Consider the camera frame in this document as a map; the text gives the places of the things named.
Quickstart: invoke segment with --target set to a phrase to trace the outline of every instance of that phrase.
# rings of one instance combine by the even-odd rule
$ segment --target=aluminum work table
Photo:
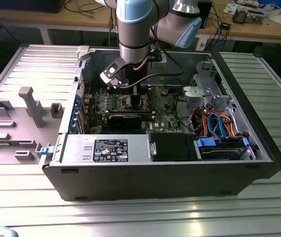
[[[13,92],[27,85],[42,106],[63,104],[79,65],[76,51],[76,46],[19,48],[0,75],[0,99],[19,106]],[[253,54],[221,55],[281,151],[281,79]],[[0,164],[0,225],[20,237],[281,237],[281,171],[238,196],[67,202],[37,164]]]

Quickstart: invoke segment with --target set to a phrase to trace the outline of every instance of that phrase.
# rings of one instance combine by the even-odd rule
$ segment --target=computer case
[[[199,0],[198,7],[200,9],[200,17],[202,19],[202,24],[200,29],[204,29],[208,21],[208,17],[211,11],[211,0]]]

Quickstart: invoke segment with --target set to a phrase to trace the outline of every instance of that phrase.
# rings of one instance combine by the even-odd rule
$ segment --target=green circuit board
[[[175,118],[175,98],[168,87],[154,87],[140,96],[138,106],[131,106],[129,95],[96,92],[86,103],[86,119],[90,134],[148,134],[151,132],[181,133]],[[141,127],[136,130],[111,130],[108,118],[111,115],[141,117]]]

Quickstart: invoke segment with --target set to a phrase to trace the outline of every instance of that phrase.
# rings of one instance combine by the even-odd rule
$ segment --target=robotic arm
[[[122,82],[117,76],[121,70],[129,85],[146,76],[147,65],[144,64],[148,60],[150,37],[186,48],[202,23],[198,0],[96,1],[116,9],[118,18],[120,58],[100,75],[106,84],[114,88],[121,87]]]

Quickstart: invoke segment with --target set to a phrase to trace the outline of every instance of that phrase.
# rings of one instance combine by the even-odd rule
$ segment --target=warning label
[[[94,162],[128,162],[127,139],[95,140]]]

